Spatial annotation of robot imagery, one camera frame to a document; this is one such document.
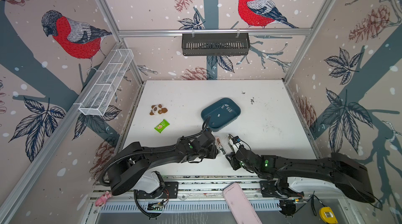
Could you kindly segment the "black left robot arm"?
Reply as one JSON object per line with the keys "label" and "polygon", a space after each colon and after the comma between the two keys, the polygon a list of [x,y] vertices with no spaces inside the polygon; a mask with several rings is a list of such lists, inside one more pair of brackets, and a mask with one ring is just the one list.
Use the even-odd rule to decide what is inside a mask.
{"label": "black left robot arm", "polygon": [[208,116],[199,133],[182,136],[176,144],[150,148],[140,142],[133,142],[118,152],[103,167],[98,176],[100,185],[110,187],[114,196],[129,190],[134,191],[134,201],[137,208],[149,219],[157,219],[161,214],[147,212],[138,201],[140,191],[152,198],[166,194],[165,183],[158,171],[150,172],[145,179],[142,177],[151,168],[170,163],[198,164],[205,159],[215,159],[218,155],[215,137],[208,128],[211,117]]}

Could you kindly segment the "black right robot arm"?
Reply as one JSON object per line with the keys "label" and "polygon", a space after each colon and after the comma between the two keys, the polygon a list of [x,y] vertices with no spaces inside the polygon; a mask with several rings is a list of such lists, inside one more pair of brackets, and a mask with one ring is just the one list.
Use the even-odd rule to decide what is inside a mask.
{"label": "black right robot arm", "polygon": [[341,153],[322,159],[288,159],[276,155],[257,155],[238,136],[228,136],[237,152],[226,155],[234,170],[240,168],[260,178],[263,197],[288,199],[303,197],[301,190],[292,189],[290,177],[329,182],[349,199],[372,206],[380,200],[374,196],[367,168]]}

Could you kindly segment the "teal plastic tray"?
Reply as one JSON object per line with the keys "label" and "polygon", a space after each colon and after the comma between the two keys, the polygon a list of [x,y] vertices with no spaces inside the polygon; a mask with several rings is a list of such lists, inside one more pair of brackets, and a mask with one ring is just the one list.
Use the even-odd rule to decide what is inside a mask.
{"label": "teal plastic tray", "polygon": [[[229,105],[232,108],[232,113],[229,113],[225,109],[221,109],[222,105]],[[203,109],[201,117],[203,121],[210,118],[208,122],[209,129],[213,132],[218,132],[236,120],[240,114],[240,107],[232,99],[222,98]]]}

